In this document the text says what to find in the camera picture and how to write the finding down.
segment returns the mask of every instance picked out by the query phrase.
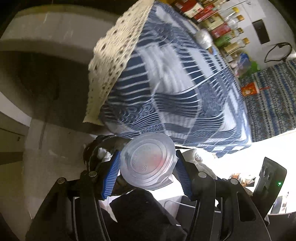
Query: power cord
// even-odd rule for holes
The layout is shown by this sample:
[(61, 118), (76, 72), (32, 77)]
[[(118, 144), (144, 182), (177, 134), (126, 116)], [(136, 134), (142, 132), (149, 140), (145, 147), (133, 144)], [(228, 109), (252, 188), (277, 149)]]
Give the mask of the power cord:
[[(279, 48), (283, 48), (284, 46), (290, 46), (291, 50), (290, 50), (290, 52), (289, 52), (286, 56), (284, 56), (283, 58), (281, 58), (281, 59), (279, 59), (279, 60), (274, 60), (274, 59), (272, 59), (272, 60), (268, 60), (268, 61), (266, 61), (266, 58), (267, 58), (267, 56), (269, 55), (269, 53), (270, 53), (272, 50), (274, 50), (277, 46), (278, 46)], [(268, 63), (268, 62), (271, 62), (271, 61), (276, 61), (276, 62), (284, 61), (284, 62), (286, 62), (288, 56), (292, 53), (292, 50), (293, 50), (293, 47), (292, 47), (291, 44), (289, 44), (289, 43), (287, 43), (287, 42), (278, 43), (278, 44), (276, 44), (271, 50), (269, 50), (269, 52), (268, 52), (267, 55), (265, 56), (264, 63)]]

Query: sauce bottle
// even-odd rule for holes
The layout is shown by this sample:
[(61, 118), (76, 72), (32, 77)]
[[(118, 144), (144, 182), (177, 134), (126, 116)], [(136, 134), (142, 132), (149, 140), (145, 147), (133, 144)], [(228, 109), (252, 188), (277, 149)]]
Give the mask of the sauce bottle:
[(231, 55), (232, 53), (234, 53), (238, 49), (246, 47), (246, 45), (249, 44), (249, 43), (250, 43), (250, 41), (249, 41), (248, 38), (239, 39), (235, 43), (230, 44), (227, 47), (224, 47), (222, 49), (222, 54), (224, 56)]
[(224, 21), (222, 20), (220, 15), (217, 13), (212, 15), (211, 17), (207, 18), (203, 22), (204, 26), (208, 29), (208, 31), (215, 29), (216, 27), (220, 26), (223, 23), (224, 23)]
[(233, 39), (238, 37), (240, 34), (242, 34), (244, 31), (242, 28), (238, 29), (233, 29), (231, 32), (219, 37), (214, 41), (214, 44), (218, 47), (221, 48), (225, 45), (228, 45), (228, 43)]
[(235, 18), (230, 17), (229, 20), (227, 21), (227, 25), (231, 28), (231, 29), (237, 29), (238, 28), (238, 23), (243, 21), (244, 17), (242, 15), (238, 15)]
[(220, 12), (219, 14), (225, 22), (228, 22), (230, 18), (237, 13), (239, 13), (239, 9), (237, 7), (233, 7), (232, 9)]
[(173, 7), (188, 18), (193, 18), (204, 9), (196, 0), (177, 0), (173, 3)]
[(227, 23), (223, 23), (217, 28), (213, 29), (211, 31), (211, 35), (213, 36), (214, 39), (217, 39), (231, 31), (231, 28), (227, 25)]
[(221, 6), (227, 2), (227, 0), (218, 0), (213, 4), (206, 6), (202, 11), (196, 14), (193, 18), (194, 21), (200, 23), (201, 21), (205, 20), (206, 18), (212, 16), (213, 14), (217, 13)]

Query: blue patterned rug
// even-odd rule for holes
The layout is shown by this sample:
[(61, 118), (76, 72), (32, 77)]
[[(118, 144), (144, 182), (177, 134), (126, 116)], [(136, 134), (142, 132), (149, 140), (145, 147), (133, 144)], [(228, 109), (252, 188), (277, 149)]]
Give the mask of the blue patterned rug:
[(296, 59), (280, 63), (242, 79), (242, 85), (256, 82), (270, 87), (245, 102), (252, 141), (274, 137), (296, 128)]

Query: glass bottle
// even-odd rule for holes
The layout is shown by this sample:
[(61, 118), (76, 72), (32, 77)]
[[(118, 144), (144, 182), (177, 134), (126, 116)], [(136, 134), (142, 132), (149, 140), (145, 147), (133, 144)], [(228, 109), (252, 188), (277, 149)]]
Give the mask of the glass bottle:
[(218, 0), (215, 3), (213, 3), (213, 5), (215, 6), (215, 8), (217, 8), (218, 10), (220, 10), (222, 8), (222, 5), (224, 3), (226, 3), (229, 0)]
[(230, 17), (229, 20), (227, 21), (227, 25), (231, 28), (231, 29), (237, 29), (238, 28), (238, 23), (243, 21), (244, 17), (242, 15), (238, 15), (235, 18)]
[(233, 7), (232, 9), (220, 12), (219, 14), (221, 18), (223, 18), (224, 22), (228, 22), (230, 18), (237, 13), (239, 13), (239, 9), (237, 7)]
[(246, 45), (249, 44), (249, 43), (250, 43), (250, 41), (249, 41), (248, 38), (239, 39), (235, 43), (230, 44), (230, 45), (224, 47), (222, 53), (225, 56), (231, 55), (232, 53), (234, 53), (238, 49), (246, 47)]
[(178, 12), (182, 12), (182, 14), (188, 18), (193, 18), (204, 9), (201, 3), (197, 0), (177, 0), (173, 5)]
[(242, 34), (244, 30), (242, 28), (238, 29), (233, 29), (231, 32), (221, 36), (220, 38), (216, 39), (214, 41), (214, 44), (218, 47), (221, 48), (225, 45), (227, 45), (233, 38), (238, 37), (240, 34)]
[(210, 6), (210, 5), (219, 5), (224, 4), (225, 2), (229, 2), (230, 0), (201, 0), (201, 3), (204, 7)]
[(219, 14), (214, 14), (203, 22), (204, 26), (208, 29), (208, 31), (217, 28), (223, 23), (224, 22)]

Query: lace doily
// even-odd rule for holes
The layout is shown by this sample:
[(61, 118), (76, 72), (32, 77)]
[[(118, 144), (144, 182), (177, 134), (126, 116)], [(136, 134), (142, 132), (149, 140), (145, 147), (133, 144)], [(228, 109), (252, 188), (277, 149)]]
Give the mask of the lace doily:
[(100, 109), (130, 59), (153, 2), (137, 1), (97, 42), (89, 64), (89, 96), (83, 122), (102, 125)]

